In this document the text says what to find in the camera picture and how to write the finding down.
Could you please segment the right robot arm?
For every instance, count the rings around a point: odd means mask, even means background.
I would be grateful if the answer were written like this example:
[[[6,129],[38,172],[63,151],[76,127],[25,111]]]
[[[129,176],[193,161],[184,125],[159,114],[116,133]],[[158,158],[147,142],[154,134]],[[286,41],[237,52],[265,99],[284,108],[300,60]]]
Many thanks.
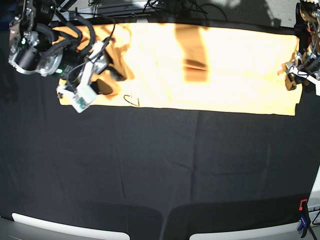
[[[19,1],[9,24],[8,62],[24,75],[58,76],[64,82],[57,86],[57,96],[82,113],[98,96],[91,78],[103,70],[100,59],[112,37],[97,40],[93,25],[78,12],[73,15],[89,30],[89,42],[81,50],[82,32],[54,0]]]

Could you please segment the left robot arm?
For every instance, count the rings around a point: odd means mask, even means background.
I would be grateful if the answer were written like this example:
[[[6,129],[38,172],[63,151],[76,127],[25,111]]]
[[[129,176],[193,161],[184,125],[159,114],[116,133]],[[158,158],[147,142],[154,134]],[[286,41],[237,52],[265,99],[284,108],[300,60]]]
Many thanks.
[[[296,5],[295,33],[299,38],[298,50],[291,61],[285,64],[287,90],[295,90],[298,84],[315,86],[320,95],[320,2],[301,0]]]

